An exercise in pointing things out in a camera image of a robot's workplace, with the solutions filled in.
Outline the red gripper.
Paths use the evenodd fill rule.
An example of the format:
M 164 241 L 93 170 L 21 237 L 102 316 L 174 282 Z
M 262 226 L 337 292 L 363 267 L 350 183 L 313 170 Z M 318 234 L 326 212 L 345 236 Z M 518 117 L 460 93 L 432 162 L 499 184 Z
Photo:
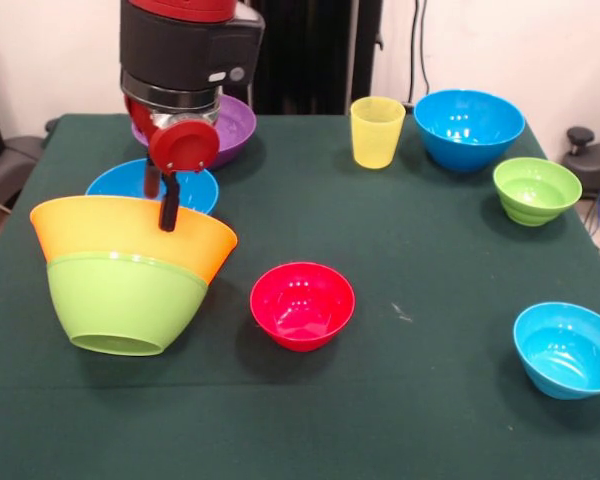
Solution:
M 155 199 L 162 180 L 165 193 L 159 227 L 172 232 L 180 205 L 180 185 L 174 172 L 199 172 L 207 168 L 218 154 L 219 136 L 214 124 L 198 114 L 155 111 L 128 95 L 124 95 L 124 101 L 132 123 L 148 142 L 144 196 Z

